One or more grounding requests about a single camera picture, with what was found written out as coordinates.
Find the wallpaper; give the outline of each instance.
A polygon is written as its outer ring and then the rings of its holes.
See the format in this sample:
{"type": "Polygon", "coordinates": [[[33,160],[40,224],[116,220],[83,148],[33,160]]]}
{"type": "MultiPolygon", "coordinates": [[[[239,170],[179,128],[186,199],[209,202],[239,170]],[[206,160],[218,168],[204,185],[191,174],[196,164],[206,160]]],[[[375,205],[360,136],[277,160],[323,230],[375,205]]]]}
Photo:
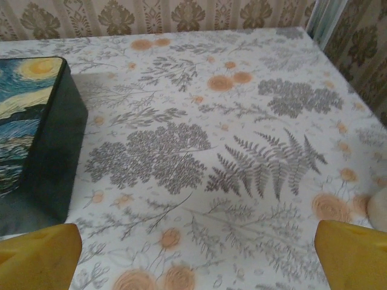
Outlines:
{"type": "Polygon", "coordinates": [[[21,0],[0,2],[0,40],[305,27],[313,0],[21,0]]]}
{"type": "Polygon", "coordinates": [[[387,0],[349,0],[325,53],[387,124],[387,0]]]}

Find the yellow moon painting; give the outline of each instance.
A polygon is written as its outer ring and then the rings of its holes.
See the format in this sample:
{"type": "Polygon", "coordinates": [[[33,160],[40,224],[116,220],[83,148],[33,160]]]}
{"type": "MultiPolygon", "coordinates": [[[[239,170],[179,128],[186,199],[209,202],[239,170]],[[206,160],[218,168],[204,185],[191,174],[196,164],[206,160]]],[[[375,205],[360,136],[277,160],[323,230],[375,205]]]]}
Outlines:
{"type": "Polygon", "coordinates": [[[23,61],[17,72],[27,80],[44,80],[57,76],[63,60],[59,57],[44,57],[23,61]]]}

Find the yellow object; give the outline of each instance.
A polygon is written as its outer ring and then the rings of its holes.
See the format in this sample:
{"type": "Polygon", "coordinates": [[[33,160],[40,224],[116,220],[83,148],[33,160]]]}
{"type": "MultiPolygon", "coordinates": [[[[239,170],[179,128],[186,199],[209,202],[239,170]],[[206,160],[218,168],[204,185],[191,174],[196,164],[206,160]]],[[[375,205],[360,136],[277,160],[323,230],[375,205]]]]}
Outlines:
{"type": "Polygon", "coordinates": [[[0,242],[1,290],[68,290],[82,240],[74,224],[56,225],[0,242]]]}
{"type": "Polygon", "coordinates": [[[387,233],[320,221],[314,246],[331,290],[387,289],[387,233]]]}

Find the tablecloth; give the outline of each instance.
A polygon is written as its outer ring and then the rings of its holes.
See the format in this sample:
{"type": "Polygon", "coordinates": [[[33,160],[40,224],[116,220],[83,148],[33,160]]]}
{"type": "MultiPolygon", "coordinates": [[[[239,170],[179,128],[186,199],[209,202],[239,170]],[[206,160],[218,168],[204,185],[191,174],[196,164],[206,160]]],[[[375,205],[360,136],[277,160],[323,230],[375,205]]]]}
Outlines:
{"type": "Polygon", "coordinates": [[[321,219],[368,227],[387,134],[301,28],[0,42],[89,110],[70,289],[329,289],[321,219]]]}

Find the box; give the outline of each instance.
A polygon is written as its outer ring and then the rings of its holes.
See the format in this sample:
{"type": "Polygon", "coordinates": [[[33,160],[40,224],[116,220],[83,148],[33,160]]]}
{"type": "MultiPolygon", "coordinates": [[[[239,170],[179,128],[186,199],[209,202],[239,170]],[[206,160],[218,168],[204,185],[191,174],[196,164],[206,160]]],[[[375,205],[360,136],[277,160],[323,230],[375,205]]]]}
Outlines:
{"type": "Polygon", "coordinates": [[[0,60],[0,236],[65,222],[87,116],[65,59],[0,60]]]}

